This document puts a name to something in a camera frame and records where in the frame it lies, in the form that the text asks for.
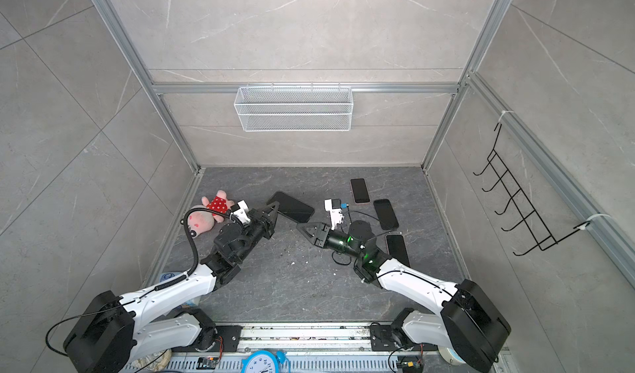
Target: phone screen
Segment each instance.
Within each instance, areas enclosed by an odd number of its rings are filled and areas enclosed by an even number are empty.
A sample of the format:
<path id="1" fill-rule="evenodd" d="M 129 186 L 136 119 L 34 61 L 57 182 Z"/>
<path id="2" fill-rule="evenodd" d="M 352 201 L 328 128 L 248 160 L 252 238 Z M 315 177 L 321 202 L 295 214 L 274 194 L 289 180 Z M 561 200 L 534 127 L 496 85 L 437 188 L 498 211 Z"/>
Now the phone screen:
<path id="1" fill-rule="evenodd" d="M 396 258 L 401 264 L 409 267 L 410 259 L 406 251 L 406 242 L 401 235 L 386 235 L 386 246 L 388 246 L 388 254 L 392 258 Z"/>
<path id="2" fill-rule="evenodd" d="M 393 206 L 389 200 L 375 200 L 373 204 L 375 205 L 377 218 L 379 218 L 379 224 L 382 226 L 382 229 L 399 228 L 397 216 L 395 216 Z"/>
<path id="3" fill-rule="evenodd" d="M 368 195 L 368 189 L 366 188 L 366 180 L 363 178 L 351 179 L 351 189 L 353 190 L 353 199 L 355 200 L 355 203 L 370 202 L 370 196 Z"/>
<path id="4" fill-rule="evenodd" d="M 269 198 L 267 204 L 278 202 L 280 203 L 280 207 L 278 208 L 278 212 L 283 216 L 290 218 L 295 222 L 308 222 L 315 209 L 310 207 L 305 202 L 298 201 L 293 196 L 283 193 L 282 191 L 278 191 Z"/>

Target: gray tile wall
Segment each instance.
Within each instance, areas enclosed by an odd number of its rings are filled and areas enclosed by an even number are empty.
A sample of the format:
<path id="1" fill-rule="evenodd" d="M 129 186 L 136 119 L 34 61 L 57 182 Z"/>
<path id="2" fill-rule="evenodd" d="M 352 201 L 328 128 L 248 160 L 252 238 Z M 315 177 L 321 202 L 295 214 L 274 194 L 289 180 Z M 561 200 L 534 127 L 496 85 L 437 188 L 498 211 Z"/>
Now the gray tile wall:
<path id="1" fill-rule="evenodd" d="M 458 81 L 493 0 L 111 0 L 156 81 Z"/>
<path id="2" fill-rule="evenodd" d="M 44 334 L 139 288 L 192 173 L 89 0 L 0 12 L 0 371 L 70 372 Z"/>
<path id="3" fill-rule="evenodd" d="M 635 0 L 514 0 L 479 73 L 635 240 Z"/>
<path id="4" fill-rule="evenodd" d="M 203 166 L 418 166 L 449 102 L 447 93 L 359 93 L 350 131 L 245 132 L 234 98 L 164 96 Z"/>
<path id="5" fill-rule="evenodd" d="M 631 238 L 633 3 L 514 0 L 478 69 Z M 495 124 L 488 107 L 468 94 L 431 177 L 472 277 L 513 295 L 501 305 L 509 312 L 509 346 L 521 371 L 631 370 L 635 323 L 625 306 L 635 292 L 597 242 L 582 232 L 549 250 L 513 254 L 535 244 L 531 234 L 523 226 L 501 230 L 517 223 L 518 213 L 513 207 L 494 213 L 504 209 L 506 193 L 500 185 L 482 191 L 495 182 L 491 169 L 480 177 L 472 173 L 486 164 Z M 553 234 L 568 234 L 578 219 L 505 130 L 497 146 Z M 519 198 L 528 213 L 527 200 Z M 538 220 L 529 225 L 546 236 Z M 514 293 L 519 286 L 522 293 Z"/>
<path id="6" fill-rule="evenodd" d="M 486 165 L 497 117 L 472 92 L 461 104 L 430 176 L 472 278 L 509 319 L 509 346 L 523 372 L 629 371 L 635 352 L 635 321 L 627 305 L 635 292 L 590 235 L 580 232 L 551 249 L 521 253 L 534 245 L 504 188 Z M 503 129 L 496 150 L 552 233 L 561 238 L 579 224 L 546 179 Z M 511 178 L 505 185 L 516 190 Z M 528 213 L 527 200 L 516 197 Z M 532 229 L 545 234 L 540 221 Z"/>
<path id="7" fill-rule="evenodd" d="M 456 82 L 493 0 L 111 0 L 156 82 Z M 356 95 L 348 133 L 245 133 L 232 95 L 166 95 L 212 165 L 418 165 L 448 95 Z M 227 153 L 226 146 L 232 146 Z"/>

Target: black wire rack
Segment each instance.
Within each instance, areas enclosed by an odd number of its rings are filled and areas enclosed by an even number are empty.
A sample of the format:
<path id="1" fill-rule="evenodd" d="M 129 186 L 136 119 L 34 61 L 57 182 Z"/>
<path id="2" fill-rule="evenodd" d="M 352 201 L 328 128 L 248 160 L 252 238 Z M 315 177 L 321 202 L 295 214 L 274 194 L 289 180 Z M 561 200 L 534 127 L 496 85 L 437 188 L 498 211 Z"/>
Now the black wire rack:
<path id="1" fill-rule="evenodd" d="M 487 156 L 487 164 L 485 165 L 485 167 L 483 168 L 483 170 L 480 173 L 473 172 L 473 174 L 475 176 L 481 176 L 485 172 L 485 170 L 487 170 L 488 167 L 490 167 L 494 171 L 494 173 L 496 174 L 496 177 L 498 178 L 496 183 L 494 183 L 494 185 L 491 188 L 489 188 L 489 189 L 485 189 L 485 188 L 481 188 L 481 189 L 484 192 L 489 193 L 491 190 L 494 189 L 494 187 L 496 187 L 496 185 L 498 185 L 498 183 L 501 183 L 503 185 L 503 187 L 505 188 L 505 191 L 507 192 L 507 195 L 509 196 L 509 199 L 507 200 L 507 204 L 505 205 L 505 208 L 503 209 L 503 211 L 499 213 L 497 210 L 494 210 L 494 212 L 497 215 L 503 215 L 507 211 L 507 208 L 509 208 L 509 205 L 513 204 L 514 207 L 516 208 L 516 210 L 518 211 L 518 214 L 520 214 L 520 217 L 521 217 L 520 221 L 518 223 L 516 223 L 512 228 L 505 229 L 505 228 L 501 227 L 500 229 L 505 231 L 505 232 L 509 232 L 509 231 L 512 231 L 515 228 L 517 228 L 517 226 L 520 226 L 521 224 L 524 223 L 525 226 L 527 227 L 527 229 L 529 230 L 529 233 L 531 234 L 531 237 L 533 238 L 533 241 L 536 243 L 534 246 L 529 248 L 527 251 L 525 251 L 523 253 L 514 252 L 514 255 L 516 255 L 516 256 L 524 256 L 524 255 L 528 254 L 530 251 L 534 250 L 535 248 L 539 248 L 540 250 L 547 250 L 547 249 L 557 245 L 558 243 L 562 242 L 563 240 L 569 238 L 571 235 L 573 235 L 573 234 L 577 233 L 578 231 L 580 231 L 583 228 L 584 224 L 589 224 L 589 221 L 585 221 L 585 222 L 582 222 L 582 223 L 578 224 L 577 226 L 573 227 L 573 231 L 572 232 L 568 233 L 567 235 L 563 236 L 560 239 L 556 239 L 556 237 L 551 233 L 551 230 L 545 224 L 544 220 L 542 219 L 542 217 L 538 213 L 538 210 L 536 210 L 536 207 L 533 205 L 533 203 L 531 202 L 531 200 L 529 199 L 529 197 L 525 193 L 525 190 L 521 187 L 520 183 L 514 177 L 514 174 L 509 170 L 509 168 L 505 164 L 504 160 L 496 152 L 496 143 L 498 142 L 498 136 L 500 136 L 500 129 L 501 128 L 502 127 L 501 127 L 500 123 L 497 123 L 496 127 L 494 128 L 494 131 L 497 132 L 496 133 L 496 139 L 494 140 L 494 145 L 491 148 L 491 151 L 489 152 L 489 154 Z M 496 168 L 492 164 L 492 161 L 495 158 L 505 168 L 505 170 L 502 173 L 499 173 L 500 168 L 498 170 L 496 170 Z M 518 190 L 516 192 L 514 192 L 513 194 L 509 190 L 511 187 L 508 187 L 505 184 L 505 182 L 503 181 L 503 178 L 506 175 L 513 180 L 513 182 L 516 184 L 516 186 L 518 186 Z M 520 210 L 520 207 L 518 206 L 518 203 L 515 200 L 515 197 L 519 196 L 519 195 L 524 196 L 525 199 L 527 200 L 527 202 L 529 203 L 530 207 L 531 207 L 529 213 L 527 213 L 526 215 L 522 213 L 522 211 Z M 542 223 L 542 225 L 544 226 L 544 228 L 545 228 L 545 230 L 546 230 L 546 232 L 548 234 L 547 237 L 544 238 L 541 241 L 538 241 L 538 238 L 536 238 L 536 234 L 535 234 L 534 230 L 531 228 L 531 226 L 527 222 L 527 219 L 530 218 L 533 215 L 536 216 L 540 220 L 540 222 Z M 553 242 L 545 244 L 545 242 L 547 242 L 549 240 L 552 240 Z"/>

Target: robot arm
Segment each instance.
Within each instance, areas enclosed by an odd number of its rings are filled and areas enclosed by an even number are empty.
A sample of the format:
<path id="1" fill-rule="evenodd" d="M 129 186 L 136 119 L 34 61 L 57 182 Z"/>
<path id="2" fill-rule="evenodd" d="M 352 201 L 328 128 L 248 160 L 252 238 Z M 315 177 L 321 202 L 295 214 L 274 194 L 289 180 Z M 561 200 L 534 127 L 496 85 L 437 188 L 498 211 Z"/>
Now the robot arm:
<path id="1" fill-rule="evenodd" d="M 312 244 L 354 258 L 353 270 L 362 282 L 392 290 L 433 312 L 405 309 L 391 325 L 404 348 L 431 343 L 454 349 L 470 366 L 488 372 L 511 328 L 481 288 L 470 280 L 445 282 L 400 264 L 377 247 L 370 224 L 357 220 L 349 233 L 327 223 L 298 224 Z"/>
<path id="2" fill-rule="evenodd" d="M 262 238 L 274 234 L 278 202 L 245 213 L 232 207 L 235 222 L 225 224 L 211 253 L 169 282 L 116 297 L 110 290 L 95 297 L 64 341 L 64 350 L 80 373 L 120 371 L 128 362 L 177 346 L 208 349 L 216 337 L 214 322 L 199 309 L 154 321 L 197 296 L 218 290 L 240 272 L 240 264 Z M 187 217 L 194 209 L 186 213 Z"/>

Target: wire mesh basket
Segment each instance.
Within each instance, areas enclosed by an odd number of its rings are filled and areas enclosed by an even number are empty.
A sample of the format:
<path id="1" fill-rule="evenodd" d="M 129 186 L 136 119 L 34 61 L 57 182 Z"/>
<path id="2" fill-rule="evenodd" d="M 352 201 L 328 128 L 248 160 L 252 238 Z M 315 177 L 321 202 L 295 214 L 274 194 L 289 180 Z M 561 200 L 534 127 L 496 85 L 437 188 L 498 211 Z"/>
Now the wire mesh basket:
<path id="1" fill-rule="evenodd" d="M 234 101 L 245 131 L 350 130 L 353 92 L 343 86 L 243 86 Z"/>

